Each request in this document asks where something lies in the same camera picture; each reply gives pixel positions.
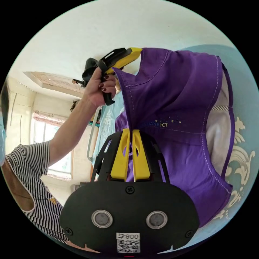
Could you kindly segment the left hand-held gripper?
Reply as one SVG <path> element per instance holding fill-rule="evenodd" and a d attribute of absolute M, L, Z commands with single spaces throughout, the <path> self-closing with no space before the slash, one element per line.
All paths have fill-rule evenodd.
<path fill-rule="evenodd" d="M 86 61 L 85 69 L 82 74 L 82 87 L 86 88 L 93 72 L 97 67 L 99 67 L 102 71 L 103 77 L 106 75 L 113 75 L 115 74 L 114 68 L 123 70 L 128 64 L 135 61 L 137 58 L 140 57 L 142 48 L 137 47 L 130 47 L 130 48 L 119 48 L 111 51 L 106 56 L 101 58 L 100 60 L 96 60 L 94 58 L 89 58 Z M 111 100 L 111 96 L 104 94 L 104 100 L 105 105 L 111 105 L 114 103 L 113 100 Z"/>

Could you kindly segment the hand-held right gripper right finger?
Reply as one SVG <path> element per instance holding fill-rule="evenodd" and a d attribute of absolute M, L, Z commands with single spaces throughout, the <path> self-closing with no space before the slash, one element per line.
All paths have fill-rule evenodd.
<path fill-rule="evenodd" d="M 132 160 L 134 181 L 148 180 L 150 170 L 139 130 L 132 132 Z"/>

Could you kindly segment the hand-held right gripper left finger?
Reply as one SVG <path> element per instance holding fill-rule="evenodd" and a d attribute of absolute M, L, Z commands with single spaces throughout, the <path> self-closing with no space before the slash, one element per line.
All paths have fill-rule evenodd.
<path fill-rule="evenodd" d="M 130 147 L 130 130 L 123 129 L 120 132 L 120 141 L 111 170 L 111 178 L 115 180 L 126 180 L 128 172 L 128 159 Z"/>

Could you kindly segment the person's left hand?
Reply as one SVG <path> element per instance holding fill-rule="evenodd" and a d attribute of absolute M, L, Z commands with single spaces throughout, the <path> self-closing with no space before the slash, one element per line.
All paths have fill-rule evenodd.
<path fill-rule="evenodd" d="M 103 77 L 101 69 L 97 67 L 85 88 L 82 100 L 88 107 L 97 109 L 105 105 L 104 94 L 110 95 L 113 100 L 116 91 L 115 77 L 113 75 Z"/>

